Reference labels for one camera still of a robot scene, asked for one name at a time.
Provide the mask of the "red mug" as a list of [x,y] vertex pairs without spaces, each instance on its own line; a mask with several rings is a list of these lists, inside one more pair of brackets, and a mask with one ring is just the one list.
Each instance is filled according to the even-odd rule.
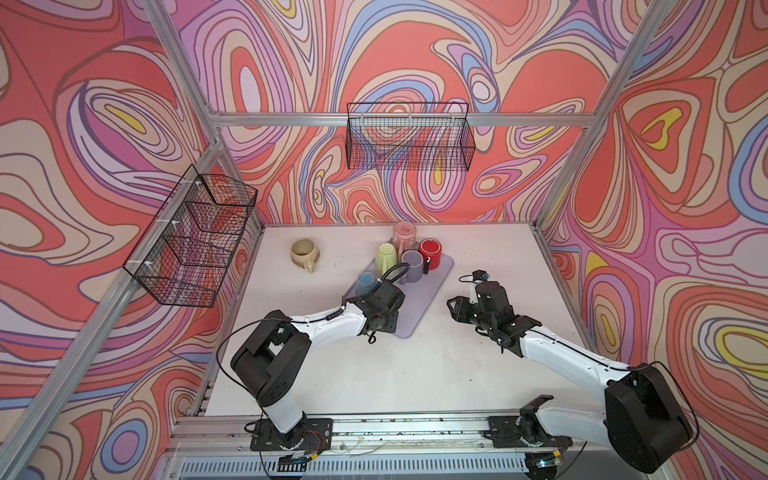
[[436,270],[441,263],[442,244],[434,238],[425,238],[419,243],[419,252],[423,258],[422,270],[427,275]]

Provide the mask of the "pink mug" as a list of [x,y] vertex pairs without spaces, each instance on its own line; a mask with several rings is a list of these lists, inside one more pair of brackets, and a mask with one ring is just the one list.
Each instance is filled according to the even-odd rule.
[[416,226],[406,221],[395,224],[393,227],[392,244],[396,249],[398,257],[401,257],[407,250],[414,249],[417,244]]

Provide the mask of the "purple grey mug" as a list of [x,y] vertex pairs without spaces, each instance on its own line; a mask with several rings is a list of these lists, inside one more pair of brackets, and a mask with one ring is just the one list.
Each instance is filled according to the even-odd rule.
[[416,283],[421,280],[424,269],[424,257],[418,250],[407,250],[401,261],[408,266],[406,273],[399,279],[400,284]]

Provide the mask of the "aluminium front rail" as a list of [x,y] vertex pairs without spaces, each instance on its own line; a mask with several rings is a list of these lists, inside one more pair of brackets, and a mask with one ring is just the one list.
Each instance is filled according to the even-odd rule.
[[527,445],[515,411],[320,414],[323,440],[282,450],[255,418],[193,417],[175,427],[159,479],[641,479],[612,450],[565,437]]

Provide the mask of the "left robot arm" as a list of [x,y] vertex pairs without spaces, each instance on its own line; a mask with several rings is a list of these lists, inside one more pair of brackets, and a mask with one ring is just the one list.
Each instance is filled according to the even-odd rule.
[[358,336],[371,343],[379,332],[393,334],[405,293],[379,280],[362,296],[344,298],[338,307],[312,315],[288,316],[274,310],[255,322],[255,329],[233,354],[230,369],[283,437],[303,433],[305,412],[292,387],[313,347]]

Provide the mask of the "beige speckled mug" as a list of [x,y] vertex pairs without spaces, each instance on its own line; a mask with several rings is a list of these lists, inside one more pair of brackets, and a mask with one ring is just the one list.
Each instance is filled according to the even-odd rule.
[[291,245],[290,257],[297,267],[313,274],[320,257],[320,249],[312,240],[300,239]]

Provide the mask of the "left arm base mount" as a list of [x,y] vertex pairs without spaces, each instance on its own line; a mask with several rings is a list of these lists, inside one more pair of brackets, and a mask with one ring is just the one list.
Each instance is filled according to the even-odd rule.
[[251,435],[251,451],[322,453],[332,445],[333,426],[332,418],[318,417],[302,418],[287,433],[280,433],[270,419],[249,422],[244,429]]

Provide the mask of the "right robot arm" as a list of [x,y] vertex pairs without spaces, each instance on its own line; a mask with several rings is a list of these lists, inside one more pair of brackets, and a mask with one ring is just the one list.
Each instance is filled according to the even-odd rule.
[[502,351],[539,363],[592,395],[593,405],[567,403],[541,394],[520,408],[513,426],[519,442],[541,446],[569,437],[610,447],[642,473],[658,470],[697,440],[694,427],[670,383],[648,363],[631,366],[580,347],[540,321],[518,314],[496,281],[474,280],[470,296],[447,302],[451,318],[474,327]]

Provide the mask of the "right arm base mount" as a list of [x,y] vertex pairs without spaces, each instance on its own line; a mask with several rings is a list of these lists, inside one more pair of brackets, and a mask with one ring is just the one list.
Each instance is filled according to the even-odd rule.
[[490,416],[488,429],[482,436],[495,448],[552,447],[567,450],[573,440],[567,436],[546,433],[534,416]]

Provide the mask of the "blue textured mug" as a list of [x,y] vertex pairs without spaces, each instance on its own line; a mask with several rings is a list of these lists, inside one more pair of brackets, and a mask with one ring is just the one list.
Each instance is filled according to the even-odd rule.
[[378,280],[372,272],[362,272],[358,275],[354,285],[354,293],[356,296],[369,295],[377,286]]

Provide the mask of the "light green mug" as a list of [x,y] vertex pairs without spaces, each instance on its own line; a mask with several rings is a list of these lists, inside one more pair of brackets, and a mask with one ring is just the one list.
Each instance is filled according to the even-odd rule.
[[374,258],[375,269],[379,276],[383,276],[397,263],[398,254],[395,246],[388,242],[380,244]]

